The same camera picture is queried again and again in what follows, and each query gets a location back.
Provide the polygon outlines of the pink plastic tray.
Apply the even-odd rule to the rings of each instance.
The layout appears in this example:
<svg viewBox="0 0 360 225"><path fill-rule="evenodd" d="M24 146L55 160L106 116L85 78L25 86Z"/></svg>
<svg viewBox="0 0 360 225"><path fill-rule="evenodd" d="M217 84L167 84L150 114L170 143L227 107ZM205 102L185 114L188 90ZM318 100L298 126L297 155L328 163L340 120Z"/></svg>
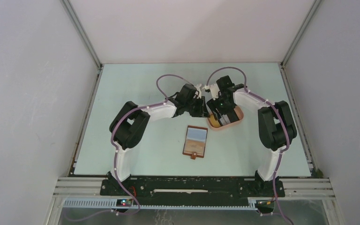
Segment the pink plastic tray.
<svg viewBox="0 0 360 225"><path fill-rule="evenodd" d="M244 113L239 106L236 106L229 114L223 115L220 119L216 119L211 113L207 118L207 124L214 131L224 130L234 127L241 123Z"/></svg>

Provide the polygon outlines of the brown leather card holder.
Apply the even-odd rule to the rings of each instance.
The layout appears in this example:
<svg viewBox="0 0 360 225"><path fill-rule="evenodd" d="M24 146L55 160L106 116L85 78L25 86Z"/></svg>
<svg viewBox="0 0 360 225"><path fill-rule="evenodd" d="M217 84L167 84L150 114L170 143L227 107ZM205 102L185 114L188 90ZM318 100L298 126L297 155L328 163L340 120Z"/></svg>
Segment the brown leather card holder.
<svg viewBox="0 0 360 225"><path fill-rule="evenodd" d="M204 158L208 129L206 127L187 126L182 154L192 160Z"/></svg>

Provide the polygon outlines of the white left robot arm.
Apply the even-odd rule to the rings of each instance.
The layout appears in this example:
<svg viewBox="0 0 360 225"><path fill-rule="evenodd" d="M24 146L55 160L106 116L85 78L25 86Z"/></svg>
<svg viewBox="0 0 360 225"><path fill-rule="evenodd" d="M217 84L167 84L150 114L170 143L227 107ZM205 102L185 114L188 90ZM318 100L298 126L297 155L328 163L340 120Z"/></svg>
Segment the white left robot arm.
<svg viewBox="0 0 360 225"><path fill-rule="evenodd" d="M115 154L111 174L115 178L111 189L118 195L129 191L131 153L141 141L149 122L175 118L187 112L191 117L207 118L209 113L201 84L185 84L179 92L166 97L163 102L139 106L126 102L109 126L111 144Z"/></svg>

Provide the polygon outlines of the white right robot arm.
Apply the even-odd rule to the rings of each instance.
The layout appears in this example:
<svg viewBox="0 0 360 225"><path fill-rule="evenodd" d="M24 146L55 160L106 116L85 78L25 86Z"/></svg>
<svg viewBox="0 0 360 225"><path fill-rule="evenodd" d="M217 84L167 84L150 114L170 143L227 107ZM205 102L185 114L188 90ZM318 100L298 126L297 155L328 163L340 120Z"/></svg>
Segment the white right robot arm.
<svg viewBox="0 0 360 225"><path fill-rule="evenodd" d="M258 195L266 196L273 189L271 180L278 175L281 155L297 136L289 104L286 101L271 103L253 93L246 85L234 84L229 76L221 77L215 84L203 88L212 96L207 102L211 128L228 128L239 124L243 119L241 108L257 114L260 141L270 152L257 169L260 179L254 182L254 190Z"/></svg>

